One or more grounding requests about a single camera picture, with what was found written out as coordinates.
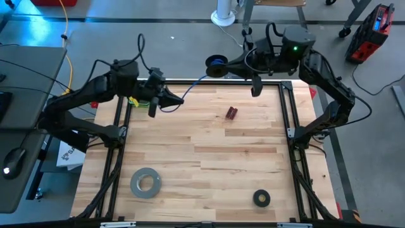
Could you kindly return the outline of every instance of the gray concrete floor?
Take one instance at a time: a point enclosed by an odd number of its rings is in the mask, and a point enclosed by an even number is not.
[[[70,17],[97,18],[186,18],[208,19],[215,9],[216,1],[199,0],[80,0],[74,8],[68,9]],[[360,20],[378,3],[396,3],[396,20],[405,20],[402,0],[373,1]],[[323,1],[308,1],[304,13],[308,20],[345,20],[353,6],[350,0],[342,0],[333,6],[325,6]],[[0,15],[8,9],[0,2]],[[239,9],[238,18],[242,18],[243,9]],[[36,8],[29,0],[22,0],[15,15],[44,15],[63,17],[61,8]],[[256,6],[252,19],[297,20],[295,8]],[[279,25],[282,30],[287,25]],[[253,37],[265,36],[265,26],[252,24]],[[310,31],[317,36],[315,49],[322,52],[332,64],[337,76],[343,83],[365,99],[373,108],[373,114],[367,120],[337,129],[352,189],[364,223],[378,225],[403,226],[405,223],[404,191],[405,171],[402,148],[405,119],[390,89],[378,96],[369,96],[359,90],[351,79],[354,65],[344,61],[345,51],[350,37],[337,39],[342,26],[311,25]],[[63,22],[47,22],[36,18],[29,22],[10,21],[0,33],[0,42],[28,46],[60,46],[60,34],[65,29]],[[242,42],[241,24],[225,29]],[[142,32],[146,37],[144,57],[150,67],[160,67],[168,78],[198,78],[204,75],[204,60],[212,54],[224,54],[229,59],[237,57],[240,48],[212,23],[69,23],[68,55],[75,69],[73,88],[79,88],[87,78],[92,62],[99,58],[106,61],[131,58],[137,53],[136,37]],[[358,82],[370,91],[377,91],[383,85],[405,74],[404,26],[395,26],[386,43],[366,63],[360,65],[355,73]],[[107,71],[105,66],[97,68],[95,75]],[[146,71],[141,68],[141,75]],[[67,83],[68,64],[65,61],[58,80]],[[296,79],[284,74],[274,75],[274,79]],[[53,88],[59,94],[59,87]],[[318,115],[321,105],[314,99]],[[78,117],[89,117],[80,110],[73,113]],[[361,118],[367,109],[357,102],[350,120]],[[345,197],[340,183],[337,165],[333,157],[329,139],[325,140],[328,153],[328,167],[337,201],[346,207]],[[33,222],[68,218],[73,201],[77,178],[65,174],[49,174],[42,185],[50,189],[41,202],[26,202],[24,199],[16,213],[0,215],[0,224]]]

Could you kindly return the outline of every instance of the yellow cable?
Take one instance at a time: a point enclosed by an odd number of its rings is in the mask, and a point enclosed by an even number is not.
[[[59,0],[59,2],[61,3],[63,13],[65,14],[65,20],[66,20],[65,32],[63,33],[63,35],[67,35],[68,27],[69,27],[68,13],[66,12],[66,9],[65,9],[65,6],[62,3],[62,0]],[[65,39],[64,38],[62,38],[62,47],[65,48]],[[69,78],[68,88],[66,89],[66,91],[63,94],[68,94],[70,92],[71,87],[72,87],[72,81],[73,81],[73,65],[72,65],[72,62],[70,61],[70,58],[69,58],[69,56],[67,54],[66,54],[66,59],[68,60],[69,66],[70,66],[70,78]]]

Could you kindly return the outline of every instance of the red toolbox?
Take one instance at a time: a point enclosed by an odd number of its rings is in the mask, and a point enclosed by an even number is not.
[[[36,6],[60,6],[59,0],[31,0]],[[63,6],[75,6],[77,0],[62,0]]]

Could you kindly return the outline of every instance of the roll of tape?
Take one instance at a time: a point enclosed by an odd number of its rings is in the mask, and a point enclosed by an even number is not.
[[[147,176],[152,177],[153,185],[149,190],[143,191],[140,188],[139,184],[140,184],[141,180]],[[161,182],[160,176],[157,173],[157,171],[155,171],[153,168],[142,168],[142,169],[136,171],[134,173],[134,175],[132,176],[131,183],[130,183],[132,193],[136,197],[139,197],[142,199],[153,198],[156,194],[159,193],[161,186],[162,186],[162,182]]]
[[[266,207],[270,204],[270,194],[263,189],[257,190],[253,194],[253,202],[260,207]]]

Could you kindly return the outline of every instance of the white paper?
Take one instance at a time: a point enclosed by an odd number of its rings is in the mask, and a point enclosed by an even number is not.
[[[85,153],[61,141],[56,166],[68,167],[68,170],[70,170],[69,167],[72,167],[71,169],[73,169],[76,168],[77,166],[83,165],[84,158]]]

